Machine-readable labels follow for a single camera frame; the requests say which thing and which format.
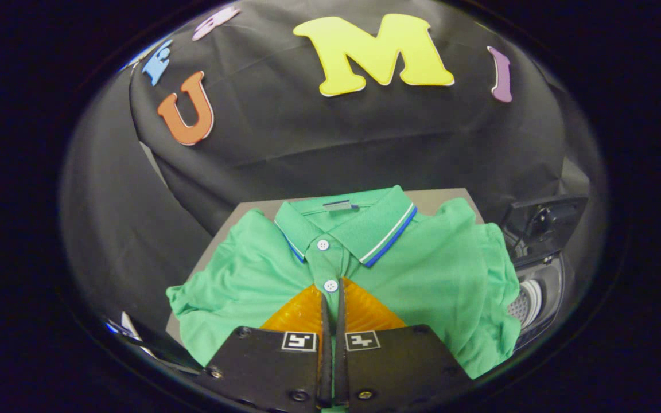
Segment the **shirt label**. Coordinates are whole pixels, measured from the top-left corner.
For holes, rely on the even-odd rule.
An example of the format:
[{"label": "shirt label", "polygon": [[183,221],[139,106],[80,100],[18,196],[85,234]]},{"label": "shirt label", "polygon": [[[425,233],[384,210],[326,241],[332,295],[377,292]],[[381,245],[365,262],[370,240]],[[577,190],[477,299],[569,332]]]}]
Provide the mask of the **shirt label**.
[{"label": "shirt label", "polygon": [[327,204],[323,204],[323,208],[325,208],[326,211],[339,211],[341,209],[359,208],[359,205],[351,205],[351,200],[346,199],[346,201],[329,202]]}]

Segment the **shirt sleeve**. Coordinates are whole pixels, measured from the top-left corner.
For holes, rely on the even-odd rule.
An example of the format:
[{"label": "shirt sleeve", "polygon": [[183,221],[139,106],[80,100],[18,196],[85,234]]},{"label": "shirt sleeve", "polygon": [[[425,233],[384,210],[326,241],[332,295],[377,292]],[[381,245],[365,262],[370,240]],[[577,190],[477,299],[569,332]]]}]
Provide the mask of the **shirt sleeve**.
[{"label": "shirt sleeve", "polygon": [[204,270],[166,291],[193,358],[207,365],[236,327],[258,328],[306,284],[281,233],[259,209],[247,212]]},{"label": "shirt sleeve", "polygon": [[474,334],[457,354],[466,373],[475,379],[501,364],[514,352],[522,325],[508,313],[519,295],[519,281],[498,225],[476,225],[485,261],[486,294]]}]

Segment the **orange letter u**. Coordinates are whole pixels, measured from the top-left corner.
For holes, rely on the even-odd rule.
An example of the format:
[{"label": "orange letter u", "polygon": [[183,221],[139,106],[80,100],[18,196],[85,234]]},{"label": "orange letter u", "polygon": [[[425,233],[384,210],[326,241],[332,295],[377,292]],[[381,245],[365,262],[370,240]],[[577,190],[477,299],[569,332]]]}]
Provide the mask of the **orange letter u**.
[{"label": "orange letter u", "polygon": [[177,105],[175,105],[175,102],[178,101],[178,95],[175,93],[166,97],[157,107],[157,113],[167,123],[170,133],[173,134],[173,138],[186,146],[192,146],[202,141],[202,139],[205,139],[211,133],[211,129],[213,128],[213,108],[208,97],[205,95],[203,85],[200,83],[203,75],[203,71],[192,74],[191,77],[185,79],[180,87],[181,91],[188,94],[195,112],[197,112],[195,125],[187,126],[185,124],[183,117],[178,112]]}]

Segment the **polo shirt collar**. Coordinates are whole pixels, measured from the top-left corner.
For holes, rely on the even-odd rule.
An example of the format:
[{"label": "polo shirt collar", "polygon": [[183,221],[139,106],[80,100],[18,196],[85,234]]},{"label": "polo shirt collar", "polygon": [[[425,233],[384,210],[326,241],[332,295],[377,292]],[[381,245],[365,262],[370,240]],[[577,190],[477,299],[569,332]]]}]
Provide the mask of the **polo shirt collar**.
[{"label": "polo shirt collar", "polygon": [[[324,207],[342,201],[349,201],[365,210],[335,212]],[[305,217],[318,212],[352,213],[355,216],[324,231]],[[346,247],[361,264],[371,267],[394,244],[416,213],[417,207],[397,185],[382,190],[285,202],[277,212],[275,224],[301,262],[305,261],[305,251],[310,247],[310,243],[323,233],[328,233]]]}]

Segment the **yellow letter m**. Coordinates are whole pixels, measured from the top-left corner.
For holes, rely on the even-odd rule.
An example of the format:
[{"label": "yellow letter m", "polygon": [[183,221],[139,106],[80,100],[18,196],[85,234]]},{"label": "yellow letter m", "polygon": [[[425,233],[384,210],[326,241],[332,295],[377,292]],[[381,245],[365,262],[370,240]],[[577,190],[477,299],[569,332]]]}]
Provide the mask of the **yellow letter m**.
[{"label": "yellow letter m", "polygon": [[450,86],[454,79],[440,60],[427,30],[430,24],[410,15],[388,14],[382,18],[377,37],[338,17],[307,21],[292,31],[307,36],[315,46],[325,81],[323,96],[336,96],[364,89],[366,81],[351,71],[348,58],[377,82],[388,85],[399,54],[405,68],[399,77],[406,84]]}]

